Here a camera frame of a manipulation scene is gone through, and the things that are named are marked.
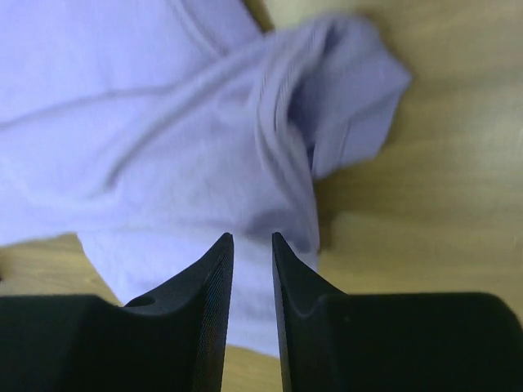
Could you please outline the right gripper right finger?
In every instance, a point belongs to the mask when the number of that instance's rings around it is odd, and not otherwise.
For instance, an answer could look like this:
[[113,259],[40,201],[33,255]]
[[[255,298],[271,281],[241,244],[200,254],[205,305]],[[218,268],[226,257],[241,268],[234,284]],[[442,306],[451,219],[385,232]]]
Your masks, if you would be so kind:
[[346,294],[273,234],[286,391],[519,391],[522,327],[481,292]]

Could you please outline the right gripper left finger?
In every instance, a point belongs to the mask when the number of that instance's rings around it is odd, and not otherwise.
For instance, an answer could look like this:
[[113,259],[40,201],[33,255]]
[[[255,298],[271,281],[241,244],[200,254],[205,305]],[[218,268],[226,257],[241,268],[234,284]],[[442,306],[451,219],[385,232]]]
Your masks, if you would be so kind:
[[4,391],[218,391],[234,242],[123,307],[93,295],[1,299]]

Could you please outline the purple t-shirt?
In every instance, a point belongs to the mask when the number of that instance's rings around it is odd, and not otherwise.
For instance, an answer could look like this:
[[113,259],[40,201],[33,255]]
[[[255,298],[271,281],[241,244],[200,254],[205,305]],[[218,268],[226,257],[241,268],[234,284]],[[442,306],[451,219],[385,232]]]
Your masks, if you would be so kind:
[[227,341],[276,356],[271,236],[317,266],[314,181],[379,152],[409,83],[360,16],[4,1],[1,243],[76,234],[125,303],[231,233]]

